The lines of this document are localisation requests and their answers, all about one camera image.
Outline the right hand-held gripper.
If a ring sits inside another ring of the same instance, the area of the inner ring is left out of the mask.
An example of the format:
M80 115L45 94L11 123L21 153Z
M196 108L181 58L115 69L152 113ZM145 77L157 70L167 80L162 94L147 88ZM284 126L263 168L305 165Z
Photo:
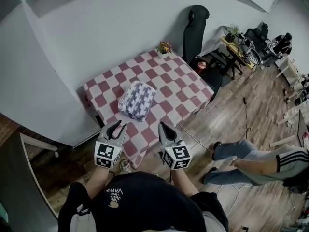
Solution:
M183 141L180 131L165 122L158 125L160 156L164 164L171 170L185 169L192 160L187 144Z

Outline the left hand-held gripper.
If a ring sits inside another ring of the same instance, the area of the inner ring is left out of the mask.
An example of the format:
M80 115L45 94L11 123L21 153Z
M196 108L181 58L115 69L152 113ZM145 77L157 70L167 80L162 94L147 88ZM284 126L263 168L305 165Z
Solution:
M101 129L94 150L94 164L96 166L112 169L120 159L127 131L127 123L121 128L116 137L113 136L113 132L121 122L121 120L111 122Z

